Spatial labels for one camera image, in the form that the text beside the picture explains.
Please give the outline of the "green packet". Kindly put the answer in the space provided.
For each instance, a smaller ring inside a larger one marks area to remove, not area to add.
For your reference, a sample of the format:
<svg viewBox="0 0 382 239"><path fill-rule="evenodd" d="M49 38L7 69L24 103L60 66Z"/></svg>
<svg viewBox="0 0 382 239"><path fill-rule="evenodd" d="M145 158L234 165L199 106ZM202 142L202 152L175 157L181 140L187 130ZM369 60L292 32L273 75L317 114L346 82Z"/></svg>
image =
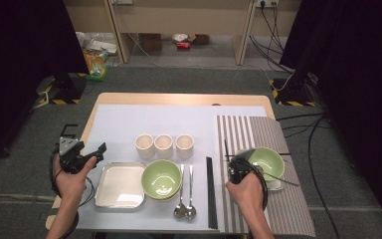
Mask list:
<svg viewBox="0 0 382 239"><path fill-rule="evenodd" d="M101 82L105 79L107 67L105 65L93 65L90 73L86 75L88 81Z"/></svg>

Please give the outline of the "beige wooden desk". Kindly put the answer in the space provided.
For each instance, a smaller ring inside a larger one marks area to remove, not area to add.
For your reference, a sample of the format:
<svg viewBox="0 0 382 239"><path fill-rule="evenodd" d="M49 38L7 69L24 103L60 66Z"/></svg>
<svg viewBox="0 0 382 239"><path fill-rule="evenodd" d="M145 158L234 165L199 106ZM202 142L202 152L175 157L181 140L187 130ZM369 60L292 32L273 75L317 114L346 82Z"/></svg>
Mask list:
<svg viewBox="0 0 382 239"><path fill-rule="evenodd" d="M235 61L244 63L251 36L267 37L274 26L286 37L301 0L280 0L278 7L257 8L257 0L63 0L78 32L114 35L119 59L131 56L133 34L228 35Z"/></svg>

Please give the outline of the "grey white striped placemat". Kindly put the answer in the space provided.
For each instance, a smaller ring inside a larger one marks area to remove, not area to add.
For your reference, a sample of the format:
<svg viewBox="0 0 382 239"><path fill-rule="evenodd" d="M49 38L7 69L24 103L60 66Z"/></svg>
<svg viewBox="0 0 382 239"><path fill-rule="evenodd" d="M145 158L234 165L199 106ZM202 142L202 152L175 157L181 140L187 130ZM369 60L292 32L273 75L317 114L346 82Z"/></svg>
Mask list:
<svg viewBox="0 0 382 239"><path fill-rule="evenodd" d="M216 182L218 227L226 234L246 234L249 227L231 199L224 183L228 180L224 139L230 154L255 147L268 147L288 153L281 124L268 117L216 116L215 141L218 155L213 158ZM283 156L285 173L282 179L299 184L291 155ZM282 182L281 190L269 190L266 217L272 231L279 235L315 235L314 225L301 187Z"/></svg>

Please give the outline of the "orange packet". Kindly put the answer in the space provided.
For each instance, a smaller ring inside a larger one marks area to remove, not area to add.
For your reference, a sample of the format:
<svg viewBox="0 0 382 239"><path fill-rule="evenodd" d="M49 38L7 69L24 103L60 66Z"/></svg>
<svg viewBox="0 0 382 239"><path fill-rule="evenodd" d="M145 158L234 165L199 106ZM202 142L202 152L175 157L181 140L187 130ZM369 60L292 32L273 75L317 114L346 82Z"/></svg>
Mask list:
<svg viewBox="0 0 382 239"><path fill-rule="evenodd" d="M100 55L84 53L84 57L91 74L100 72L105 66L105 58Z"/></svg>

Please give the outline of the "pale lilac table mat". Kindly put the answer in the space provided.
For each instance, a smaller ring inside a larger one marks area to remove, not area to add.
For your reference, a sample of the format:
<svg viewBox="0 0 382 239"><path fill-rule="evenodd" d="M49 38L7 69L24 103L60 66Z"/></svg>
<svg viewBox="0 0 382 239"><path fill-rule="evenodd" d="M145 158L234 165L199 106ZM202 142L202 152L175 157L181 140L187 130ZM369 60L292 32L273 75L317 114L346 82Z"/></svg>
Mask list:
<svg viewBox="0 0 382 239"><path fill-rule="evenodd" d="M263 117L262 107L233 106L157 106L157 105L100 105L88 137L85 152L106 144L103 161L89 173L96 188L102 169L112 162L140 162L145 166L155 157L142 159L135 149L135 139L144 133L153 137L169 134L177 137L190 134L194 138L193 155L180 159L171 157L176 164L183 163L189 173L193 166L193 204L197 214L192 220L178 219L173 215L179 197L169 201L156 201L144 196L136 208L103 208L96 206L96 199L79 208L82 230L103 232L172 232L172 233L222 233L208 226L208 183L206 157L213 158L219 153L215 141L216 116ZM189 176L184 176L183 196L189 200Z"/></svg>

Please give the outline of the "person's right hand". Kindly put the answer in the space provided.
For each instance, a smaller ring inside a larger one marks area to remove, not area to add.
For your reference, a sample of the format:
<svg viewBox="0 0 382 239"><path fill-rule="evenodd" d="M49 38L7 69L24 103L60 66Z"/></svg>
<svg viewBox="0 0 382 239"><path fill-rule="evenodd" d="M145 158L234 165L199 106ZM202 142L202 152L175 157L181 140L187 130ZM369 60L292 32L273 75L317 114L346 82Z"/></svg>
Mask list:
<svg viewBox="0 0 382 239"><path fill-rule="evenodd" d="M239 184L228 181L226 188L247 220L264 216L263 187L254 173L249 173Z"/></svg>

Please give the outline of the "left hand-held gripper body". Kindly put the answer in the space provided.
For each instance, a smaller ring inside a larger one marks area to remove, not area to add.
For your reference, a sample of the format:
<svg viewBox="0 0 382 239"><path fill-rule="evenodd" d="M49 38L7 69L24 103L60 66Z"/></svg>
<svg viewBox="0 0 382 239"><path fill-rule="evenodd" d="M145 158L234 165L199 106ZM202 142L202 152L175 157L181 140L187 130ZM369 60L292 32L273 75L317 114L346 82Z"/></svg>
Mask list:
<svg viewBox="0 0 382 239"><path fill-rule="evenodd" d="M84 147L84 143L77 138L60 138L58 152L63 171L78 173L83 169L85 164L81 161L81 151Z"/></svg>

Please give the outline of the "black stand base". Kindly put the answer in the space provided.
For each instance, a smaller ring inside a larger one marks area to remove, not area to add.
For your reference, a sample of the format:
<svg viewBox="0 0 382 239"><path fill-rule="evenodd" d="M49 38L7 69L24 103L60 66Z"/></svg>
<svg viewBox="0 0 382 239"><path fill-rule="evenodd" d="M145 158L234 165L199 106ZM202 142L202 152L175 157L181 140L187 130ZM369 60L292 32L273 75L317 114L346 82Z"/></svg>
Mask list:
<svg viewBox="0 0 382 239"><path fill-rule="evenodd" d="M314 107L315 102L304 81L293 75L269 79L275 103L281 106Z"/></svg>
<svg viewBox="0 0 382 239"><path fill-rule="evenodd" d="M40 105L77 105L86 87L86 76L69 73L66 79L50 78L47 86L39 92Z"/></svg>

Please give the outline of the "white wall socket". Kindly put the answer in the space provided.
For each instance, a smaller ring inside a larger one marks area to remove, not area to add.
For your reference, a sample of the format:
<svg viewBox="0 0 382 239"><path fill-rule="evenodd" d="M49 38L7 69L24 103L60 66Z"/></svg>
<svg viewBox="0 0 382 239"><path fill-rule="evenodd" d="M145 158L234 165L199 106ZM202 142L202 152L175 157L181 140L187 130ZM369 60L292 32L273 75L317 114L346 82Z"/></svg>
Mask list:
<svg viewBox="0 0 382 239"><path fill-rule="evenodd" d="M257 0L256 7L257 8L274 8L278 7L280 0Z"/></svg>

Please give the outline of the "clear plastic bag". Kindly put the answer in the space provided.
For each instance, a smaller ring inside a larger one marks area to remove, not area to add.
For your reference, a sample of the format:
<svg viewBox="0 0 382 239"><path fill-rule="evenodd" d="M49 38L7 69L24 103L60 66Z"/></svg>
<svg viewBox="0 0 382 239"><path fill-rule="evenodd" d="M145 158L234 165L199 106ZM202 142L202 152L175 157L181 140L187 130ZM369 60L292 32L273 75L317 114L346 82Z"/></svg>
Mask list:
<svg viewBox="0 0 382 239"><path fill-rule="evenodd" d="M117 67L120 64L117 45L112 33L77 32L76 35L84 51L97 53L111 67Z"/></svg>

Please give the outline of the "metal spoon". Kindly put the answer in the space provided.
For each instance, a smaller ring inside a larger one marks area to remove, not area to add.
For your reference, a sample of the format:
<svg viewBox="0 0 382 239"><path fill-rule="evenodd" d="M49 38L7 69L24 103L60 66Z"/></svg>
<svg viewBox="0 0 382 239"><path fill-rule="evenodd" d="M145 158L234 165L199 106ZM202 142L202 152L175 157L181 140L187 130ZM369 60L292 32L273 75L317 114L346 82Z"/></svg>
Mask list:
<svg viewBox="0 0 382 239"><path fill-rule="evenodd" d="M293 183L293 182L290 182L290 181L287 181L287 180L284 180L284 179L281 179L281 178L279 178L279 177L276 177L276 176L273 176L273 175L271 175L271 174L266 173L266 172L265 172L259 165L257 165L257 164L253 164L253 166L254 166L256 169L258 169L263 175L267 175L267 176L269 176L269 177L271 177L271 178L273 178L273 179L276 179L276 180L278 180L278 181L284 182L284 183L286 183L286 184L289 184L289 185L292 185L292 186L295 186L295 187L300 187L300 185L297 184L297 183Z"/></svg>
<svg viewBox="0 0 382 239"><path fill-rule="evenodd" d="M181 172L181 182L183 182L183 176L184 176L184 164L180 165L180 172ZM181 188L179 191L179 203L175 206L174 216L176 218L183 218L186 214L186 207L183 203L183 185L181 184Z"/></svg>
<svg viewBox="0 0 382 239"><path fill-rule="evenodd" d="M188 220L194 219L196 217L196 208L193 205L193 166L189 166L189 204L186 207L186 218Z"/></svg>

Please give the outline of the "person's left hand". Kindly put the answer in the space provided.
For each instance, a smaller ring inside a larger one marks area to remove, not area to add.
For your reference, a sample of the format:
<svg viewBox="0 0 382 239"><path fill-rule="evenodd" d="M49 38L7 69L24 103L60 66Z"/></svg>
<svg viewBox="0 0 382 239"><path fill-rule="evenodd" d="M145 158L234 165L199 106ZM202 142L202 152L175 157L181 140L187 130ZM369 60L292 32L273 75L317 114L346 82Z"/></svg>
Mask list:
<svg viewBox="0 0 382 239"><path fill-rule="evenodd" d="M54 179L59 189L60 196L62 198L68 196L69 198L79 197L82 199L83 193L86 189L87 176L95 165L96 157L93 156L88 160L80 172L76 174L69 174L62 170L60 165L60 157L57 154L54 159Z"/></svg>

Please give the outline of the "small open cardboard box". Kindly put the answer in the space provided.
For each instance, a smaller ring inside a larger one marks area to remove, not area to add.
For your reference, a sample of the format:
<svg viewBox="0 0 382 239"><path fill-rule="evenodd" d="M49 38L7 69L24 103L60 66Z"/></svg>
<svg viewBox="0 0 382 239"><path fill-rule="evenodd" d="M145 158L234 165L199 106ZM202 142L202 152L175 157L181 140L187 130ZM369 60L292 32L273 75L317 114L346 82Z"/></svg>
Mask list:
<svg viewBox="0 0 382 239"><path fill-rule="evenodd" d="M203 34L189 34L188 41L194 45L208 45L210 43L210 37Z"/></svg>

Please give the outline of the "brown cardboard box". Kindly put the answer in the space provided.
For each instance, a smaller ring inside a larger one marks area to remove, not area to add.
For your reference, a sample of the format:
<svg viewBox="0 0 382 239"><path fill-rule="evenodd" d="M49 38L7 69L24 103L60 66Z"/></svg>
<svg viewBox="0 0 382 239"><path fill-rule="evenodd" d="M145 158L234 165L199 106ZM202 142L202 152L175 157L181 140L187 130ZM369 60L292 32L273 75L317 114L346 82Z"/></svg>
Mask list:
<svg viewBox="0 0 382 239"><path fill-rule="evenodd" d="M141 47L145 52L155 52L162 49L162 40L160 34L139 34Z"/></svg>

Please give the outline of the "cream ceramic cup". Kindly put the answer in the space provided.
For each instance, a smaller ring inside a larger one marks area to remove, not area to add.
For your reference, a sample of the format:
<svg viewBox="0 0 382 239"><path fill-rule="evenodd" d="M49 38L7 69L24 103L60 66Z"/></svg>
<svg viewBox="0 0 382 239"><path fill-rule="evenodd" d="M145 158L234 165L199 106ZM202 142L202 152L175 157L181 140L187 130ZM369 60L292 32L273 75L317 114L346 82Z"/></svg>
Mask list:
<svg viewBox="0 0 382 239"><path fill-rule="evenodd" d="M135 139L135 148L141 158L151 158L154 155L153 137L150 134L139 135Z"/></svg>
<svg viewBox="0 0 382 239"><path fill-rule="evenodd" d="M193 155L194 138L190 134L180 134L176 137L176 154L180 159L188 159Z"/></svg>
<svg viewBox="0 0 382 239"><path fill-rule="evenodd" d="M156 155L160 158L170 158L173 155L173 140L169 134L160 134L154 141Z"/></svg>

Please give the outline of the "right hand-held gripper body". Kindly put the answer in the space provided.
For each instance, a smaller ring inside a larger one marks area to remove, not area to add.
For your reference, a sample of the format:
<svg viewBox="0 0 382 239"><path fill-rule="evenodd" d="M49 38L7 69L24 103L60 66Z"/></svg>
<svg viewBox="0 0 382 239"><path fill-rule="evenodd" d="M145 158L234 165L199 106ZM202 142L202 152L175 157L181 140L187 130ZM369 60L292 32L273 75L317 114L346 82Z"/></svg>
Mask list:
<svg viewBox="0 0 382 239"><path fill-rule="evenodd" d="M239 184L250 172L254 171L254 166L250 163L253 149L240 151L229 160L229 178L234 184Z"/></svg>

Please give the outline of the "green bowl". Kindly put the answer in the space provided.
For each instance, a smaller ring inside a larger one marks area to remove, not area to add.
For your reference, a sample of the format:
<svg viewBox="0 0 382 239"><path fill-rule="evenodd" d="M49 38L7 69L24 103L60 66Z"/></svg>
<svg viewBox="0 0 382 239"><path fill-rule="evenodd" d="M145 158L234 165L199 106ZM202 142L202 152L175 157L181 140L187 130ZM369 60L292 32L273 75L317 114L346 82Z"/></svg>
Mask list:
<svg viewBox="0 0 382 239"><path fill-rule="evenodd" d="M164 202L164 201L169 201L171 199L173 199L176 195L178 195L178 191L176 192L171 192L171 193L167 193L167 194L149 194L149 193L146 193L146 196L148 196L149 198L153 199L153 200L156 200L156 201L160 201L160 202Z"/></svg>
<svg viewBox="0 0 382 239"><path fill-rule="evenodd" d="M181 188L181 169L170 160L155 160L145 167L141 175L141 185L148 197L168 200Z"/></svg>
<svg viewBox="0 0 382 239"><path fill-rule="evenodd" d="M263 177L266 181L281 178L285 173L284 160L276 151L268 147L256 148L252 152L249 162L263 171Z"/></svg>

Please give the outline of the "bundle of black chopsticks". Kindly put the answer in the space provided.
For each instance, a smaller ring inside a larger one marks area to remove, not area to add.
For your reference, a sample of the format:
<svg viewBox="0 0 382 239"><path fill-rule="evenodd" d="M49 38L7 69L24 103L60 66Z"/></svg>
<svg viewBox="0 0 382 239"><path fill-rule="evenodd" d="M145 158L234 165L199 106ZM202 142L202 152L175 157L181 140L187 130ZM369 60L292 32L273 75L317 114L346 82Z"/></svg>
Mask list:
<svg viewBox="0 0 382 239"><path fill-rule="evenodd" d="M211 229L218 229L217 208L216 208L216 193L213 177L212 158L206 157L207 166L207 183L208 183L208 226Z"/></svg>

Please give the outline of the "black curtain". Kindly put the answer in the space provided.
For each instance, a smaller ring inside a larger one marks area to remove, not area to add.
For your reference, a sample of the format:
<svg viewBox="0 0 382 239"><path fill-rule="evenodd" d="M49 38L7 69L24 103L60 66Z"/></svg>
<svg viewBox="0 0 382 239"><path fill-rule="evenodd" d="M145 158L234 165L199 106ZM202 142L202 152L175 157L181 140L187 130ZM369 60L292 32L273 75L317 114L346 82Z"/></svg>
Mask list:
<svg viewBox="0 0 382 239"><path fill-rule="evenodd" d="M382 207L382 0L301 0L282 64L318 78L340 137Z"/></svg>
<svg viewBox="0 0 382 239"><path fill-rule="evenodd" d="M42 80L87 70L63 0L0 0L0 152Z"/></svg>

